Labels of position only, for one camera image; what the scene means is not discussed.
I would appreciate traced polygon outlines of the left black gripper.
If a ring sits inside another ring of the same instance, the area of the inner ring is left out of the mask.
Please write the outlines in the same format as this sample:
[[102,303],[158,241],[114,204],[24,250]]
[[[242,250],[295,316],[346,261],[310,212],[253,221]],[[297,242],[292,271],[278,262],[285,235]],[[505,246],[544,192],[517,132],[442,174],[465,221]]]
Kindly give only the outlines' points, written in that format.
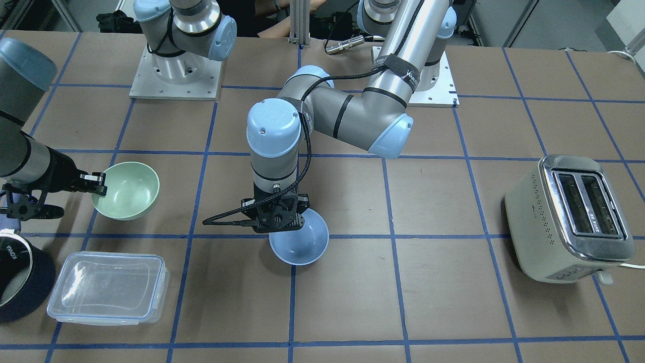
[[288,192],[265,204],[242,213],[249,218],[242,221],[256,233],[299,230],[305,224],[303,213],[309,208],[309,195]]

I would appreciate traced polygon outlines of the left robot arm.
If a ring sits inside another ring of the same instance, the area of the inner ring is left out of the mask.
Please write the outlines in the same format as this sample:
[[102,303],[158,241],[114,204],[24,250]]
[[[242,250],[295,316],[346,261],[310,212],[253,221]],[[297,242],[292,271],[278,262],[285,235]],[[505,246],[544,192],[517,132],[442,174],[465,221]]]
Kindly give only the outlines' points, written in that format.
[[361,1],[357,20],[364,32],[384,37],[380,53],[359,96],[334,87],[336,76],[315,65],[298,69],[277,97],[252,106],[246,138],[253,170],[254,196],[238,212],[256,233],[299,230],[305,224],[308,195],[298,184],[309,169],[299,163],[299,145],[306,142],[311,158],[313,131],[382,158],[400,156],[412,130],[405,111],[421,85],[422,70],[446,30],[451,1]]

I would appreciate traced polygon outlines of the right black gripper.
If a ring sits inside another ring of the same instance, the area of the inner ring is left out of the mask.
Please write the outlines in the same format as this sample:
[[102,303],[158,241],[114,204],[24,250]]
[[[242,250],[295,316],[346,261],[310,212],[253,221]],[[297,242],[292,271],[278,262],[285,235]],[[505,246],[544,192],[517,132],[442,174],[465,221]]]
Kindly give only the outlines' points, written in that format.
[[54,149],[2,151],[2,179],[2,196],[7,203],[2,215],[19,221],[62,218],[64,207],[46,203],[52,193],[107,195],[105,172],[85,174],[71,157]]

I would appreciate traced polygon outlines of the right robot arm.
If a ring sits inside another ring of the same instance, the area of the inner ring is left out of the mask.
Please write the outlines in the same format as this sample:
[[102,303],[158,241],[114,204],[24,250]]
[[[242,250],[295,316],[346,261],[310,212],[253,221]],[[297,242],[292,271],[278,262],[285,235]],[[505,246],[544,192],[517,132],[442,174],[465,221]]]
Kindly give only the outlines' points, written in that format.
[[[182,96],[212,99],[218,76],[209,65],[225,60],[237,39],[231,6],[217,1],[135,1],[133,13],[147,42],[144,68],[160,82],[151,91],[167,97],[171,87]],[[115,167],[82,170],[71,156],[31,135],[29,121],[45,110],[44,99],[58,77],[47,55],[21,40],[2,39],[2,220],[57,220],[67,208],[52,205],[55,193],[87,193],[99,214],[135,220],[157,202],[160,186],[143,188],[131,172],[117,178]]]

